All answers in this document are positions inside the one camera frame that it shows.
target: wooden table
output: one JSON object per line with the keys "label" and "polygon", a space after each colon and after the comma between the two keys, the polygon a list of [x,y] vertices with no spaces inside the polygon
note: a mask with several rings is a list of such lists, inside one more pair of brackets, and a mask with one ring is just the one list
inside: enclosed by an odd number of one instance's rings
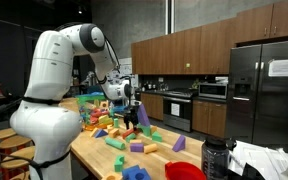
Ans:
{"label": "wooden table", "polygon": [[[125,132],[125,125],[120,119],[120,132]],[[139,165],[145,168],[151,179],[165,179],[165,164],[169,161],[178,162],[185,161],[200,167],[201,164],[201,141],[186,137],[186,148],[179,152],[172,150],[173,145],[177,141],[180,134],[157,128],[161,134],[163,141],[152,141],[151,137],[146,137],[139,133],[136,139],[142,139],[144,145],[156,143],[158,150],[149,154],[131,152],[130,144],[118,136],[116,140],[124,142],[126,148],[124,150],[116,149],[105,143],[104,137],[90,137],[90,131],[81,132],[80,135],[72,142],[71,150],[73,154],[90,170],[98,179],[102,179],[109,172],[114,172],[114,162],[117,155],[125,156],[123,168]]]}

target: refrigerator door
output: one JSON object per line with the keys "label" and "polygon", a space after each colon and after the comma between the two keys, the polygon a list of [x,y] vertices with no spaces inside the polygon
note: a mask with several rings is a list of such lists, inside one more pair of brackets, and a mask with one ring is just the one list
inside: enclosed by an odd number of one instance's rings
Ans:
{"label": "refrigerator door", "polygon": [[251,143],[261,45],[233,48],[225,137]]}
{"label": "refrigerator door", "polygon": [[263,45],[253,143],[288,152],[288,77],[269,77],[272,59],[288,59],[288,42]]}

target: floor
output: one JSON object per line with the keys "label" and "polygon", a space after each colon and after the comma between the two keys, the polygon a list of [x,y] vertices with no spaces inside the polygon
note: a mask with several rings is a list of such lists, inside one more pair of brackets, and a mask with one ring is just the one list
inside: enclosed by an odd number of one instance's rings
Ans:
{"label": "floor", "polygon": [[[9,128],[9,121],[8,121],[9,116],[10,116],[9,114],[5,114],[3,116],[0,116],[0,130],[5,129],[5,128]],[[176,133],[188,136],[188,137],[192,137],[192,138],[195,138],[195,139],[198,139],[201,141],[203,141],[205,139],[204,134],[201,134],[198,132],[191,132],[191,133],[184,132],[182,130],[164,125],[163,121],[150,119],[150,122],[152,125],[156,125],[160,128],[167,129],[167,130],[170,130],[170,131],[173,131],[173,132],[176,132]],[[72,157],[71,159],[72,159],[72,177],[74,180],[86,180],[86,179],[92,180],[92,179],[95,179],[93,177],[88,176],[87,172],[81,167],[81,165],[77,162],[77,160],[74,159],[74,157]]]}

